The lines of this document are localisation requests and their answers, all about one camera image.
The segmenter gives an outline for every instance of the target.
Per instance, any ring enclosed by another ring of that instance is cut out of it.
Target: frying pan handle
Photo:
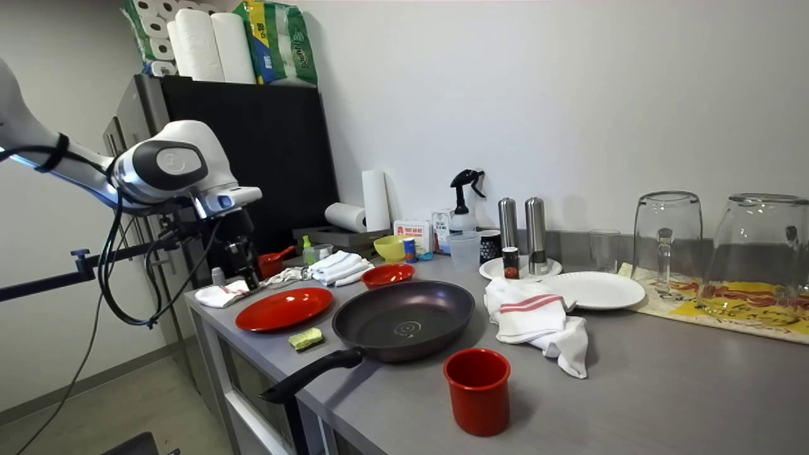
[[[288,403],[292,401],[308,383],[314,383],[316,377],[320,377],[327,369],[335,368],[357,368],[363,359],[363,353],[358,348],[346,349],[346,353],[331,353],[327,356],[320,356],[310,364],[306,364],[303,369],[292,372],[290,377],[286,377],[282,383],[277,383],[276,388],[264,389],[259,398],[268,403]]]

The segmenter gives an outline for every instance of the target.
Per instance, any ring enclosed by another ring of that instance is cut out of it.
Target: cabinet door
[[[326,225],[335,179],[317,91],[163,82],[163,95],[172,119],[210,125],[235,179],[262,191],[247,206],[254,253],[292,245],[295,227]]]

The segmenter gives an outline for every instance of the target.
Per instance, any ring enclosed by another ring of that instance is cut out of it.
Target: white wall
[[[552,230],[631,230],[641,192],[702,198],[708,230],[737,191],[809,195],[803,0],[297,0],[310,21],[338,187],[389,174],[398,219],[446,203],[463,167],[501,198],[544,198]],[[108,0],[0,2],[0,57],[33,111],[101,150],[133,43]],[[0,164],[0,287],[68,272],[108,212],[78,191]],[[120,291],[140,291],[129,275]],[[0,409],[62,388],[95,287],[0,305]],[[124,299],[139,312],[140,299]],[[161,348],[104,312],[87,372]]]
[[[809,2],[300,0],[338,191],[379,167],[401,219],[463,167],[546,200],[552,230],[631,234],[649,191],[702,198],[710,236],[741,191],[809,195]]]
[[[16,73],[30,111],[53,131],[104,152],[139,58],[119,2],[0,2],[0,57]],[[70,251],[101,251],[110,212],[85,192],[0,164],[0,287],[70,273]],[[115,297],[139,316],[152,305],[137,263],[115,269]],[[66,388],[90,334],[95,284],[0,305],[0,412]],[[163,348],[158,330],[132,330],[106,310],[85,377]]]

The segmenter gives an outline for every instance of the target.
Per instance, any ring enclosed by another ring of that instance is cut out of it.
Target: red cup
[[[460,430],[488,439],[507,428],[507,377],[507,359],[489,349],[463,349],[444,361]]]

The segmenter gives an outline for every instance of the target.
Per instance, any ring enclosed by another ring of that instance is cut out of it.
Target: paper towel roll
[[[168,63],[168,62],[152,62],[152,63],[149,63],[149,73],[152,73],[153,78],[177,76],[177,67]]]
[[[224,82],[210,15],[202,11],[177,11],[175,32],[180,42],[175,43],[180,73],[187,71],[182,76],[195,82]]]
[[[365,212],[365,230],[389,230],[389,208],[387,208],[387,184],[384,172],[365,169],[362,172],[362,198]]]
[[[214,14],[210,21],[217,39],[224,82],[254,83],[243,18],[235,14]]]
[[[149,50],[157,62],[175,62],[172,42],[149,42]]]
[[[202,11],[206,15],[217,14],[219,9],[224,6],[214,6],[211,0],[175,0],[177,2],[177,11]]]
[[[192,76],[192,71],[183,68],[183,62],[187,62],[187,58],[177,58],[177,48],[182,48],[182,35],[177,33],[177,23],[168,21],[168,23],[166,23],[166,32],[168,32],[172,50],[175,50],[177,73],[180,73],[180,76]]]
[[[363,234],[363,208],[333,203],[326,208],[326,220],[335,227]]]
[[[140,32],[144,35],[149,39],[161,39],[166,42],[168,39],[168,32],[166,32],[166,21],[153,15],[153,14],[137,14],[137,21],[140,23]]]
[[[175,18],[177,0],[132,0],[137,14],[158,15],[163,21]]]

